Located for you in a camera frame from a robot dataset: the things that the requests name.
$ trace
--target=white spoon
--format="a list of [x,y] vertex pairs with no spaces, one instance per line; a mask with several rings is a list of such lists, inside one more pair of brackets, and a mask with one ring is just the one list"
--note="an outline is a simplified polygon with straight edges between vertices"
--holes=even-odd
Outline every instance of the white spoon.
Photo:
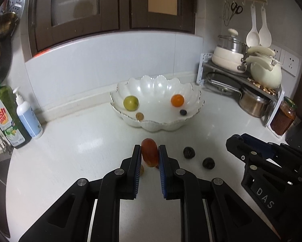
[[261,46],[264,46],[264,47],[270,47],[272,44],[272,36],[271,36],[269,29],[267,28],[265,8],[262,6],[260,11],[262,13],[262,23],[263,23],[263,26],[258,33],[259,39],[260,39],[260,44],[261,44]]
[[256,11],[255,11],[255,6],[253,4],[250,6],[250,11],[252,15],[253,27],[246,37],[246,44],[248,47],[259,46],[259,35],[256,29]]

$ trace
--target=dark round fruit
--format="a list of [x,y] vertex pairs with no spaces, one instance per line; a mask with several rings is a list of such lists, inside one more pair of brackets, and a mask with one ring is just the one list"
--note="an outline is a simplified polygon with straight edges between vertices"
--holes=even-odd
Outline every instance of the dark round fruit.
[[202,162],[202,166],[206,169],[213,169],[215,167],[215,161],[212,158],[205,158]]
[[187,159],[191,159],[194,158],[194,156],[196,155],[194,149],[190,146],[187,146],[184,148],[184,157]]
[[183,116],[184,116],[184,115],[186,115],[186,114],[187,114],[187,111],[186,111],[186,110],[184,110],[184,109],[181,109],[181,110],[180,110],[180,115],[183,115]]

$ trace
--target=cabinet handle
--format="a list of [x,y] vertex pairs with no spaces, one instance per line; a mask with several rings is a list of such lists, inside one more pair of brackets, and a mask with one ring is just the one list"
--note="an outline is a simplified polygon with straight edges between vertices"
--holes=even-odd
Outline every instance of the cabinet handle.
[[32,12],[31,12],[31,27],[36,26],[37,18],[37,0],[32,0]]
[[193,13],[197,13],[197,0],[193,0]]

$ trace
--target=pot lid knob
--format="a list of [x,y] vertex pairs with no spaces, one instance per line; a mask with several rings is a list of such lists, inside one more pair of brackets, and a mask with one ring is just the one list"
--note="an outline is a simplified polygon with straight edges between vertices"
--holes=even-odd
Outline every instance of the pot lid knob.
[[231,37],[236,37],[238,35],[238,32],[233,28],[229,28],[228,32],[230,33]]

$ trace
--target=green dish soap bottle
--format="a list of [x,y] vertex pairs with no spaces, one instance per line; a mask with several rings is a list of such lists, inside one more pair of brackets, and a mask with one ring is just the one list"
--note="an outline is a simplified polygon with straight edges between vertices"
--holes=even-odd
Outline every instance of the green dish soap bottle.
[[20,148],[31,136],[17,115],[16,97],[9,86],[0,86],[0,129],[14,148]]

